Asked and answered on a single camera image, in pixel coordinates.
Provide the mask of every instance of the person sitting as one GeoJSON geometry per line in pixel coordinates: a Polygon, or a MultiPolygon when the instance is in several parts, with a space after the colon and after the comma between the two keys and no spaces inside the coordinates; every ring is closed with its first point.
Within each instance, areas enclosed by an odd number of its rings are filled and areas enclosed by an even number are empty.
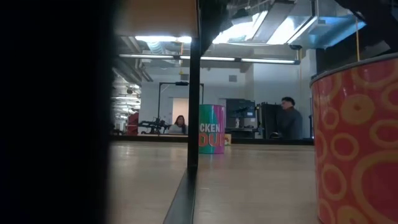
{"type": "Polygon", "coordinates": [[[278,115],[278,132],[283,139],[296,140],[303,138],[303,118],[294,108],[295,102],[291,97],[282,98],[282,109],[278,115]]]}
{"type": "Polygon", "coordinates": [[[185,124],[184,116],[177,117],[174,124],[169,127],[169,134],[188,134],[188,125],[185,124]]]}

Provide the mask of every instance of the red object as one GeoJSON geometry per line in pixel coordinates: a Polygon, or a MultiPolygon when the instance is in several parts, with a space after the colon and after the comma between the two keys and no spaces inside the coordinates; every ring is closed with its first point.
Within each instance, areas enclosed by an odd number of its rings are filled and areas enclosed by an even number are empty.
{"type": "Polygon", "coordinates": [[[139,113],[135,113],[128,117],[127,135],[130,135],[130,136],[138,135],[138,116],[139,116],[139,113]]]}
{"type": "Polygon", "coordinates": [[[315,80],[318,216],[398,223],[398,58],[315,80]]]}

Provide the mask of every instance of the dark jacket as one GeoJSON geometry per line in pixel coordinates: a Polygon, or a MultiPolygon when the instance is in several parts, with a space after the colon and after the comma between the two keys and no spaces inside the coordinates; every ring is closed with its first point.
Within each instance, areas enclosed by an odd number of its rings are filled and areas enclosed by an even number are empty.
{"type": "Polygon", "coordinates": [[[303,138],[303,117],[293,107],[279,113],[277,124],[282,138],[289,140],[303,138]]]}

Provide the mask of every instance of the woman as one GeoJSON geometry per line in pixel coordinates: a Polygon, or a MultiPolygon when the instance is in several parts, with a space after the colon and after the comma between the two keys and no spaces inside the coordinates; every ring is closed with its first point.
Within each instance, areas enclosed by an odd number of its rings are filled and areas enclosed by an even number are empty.
{"type": "Polygon", "coordinates": [[[169,134],[188,134],[188,125],[185,125],[184,116],[180,115],[169,128],[169,134]]]}

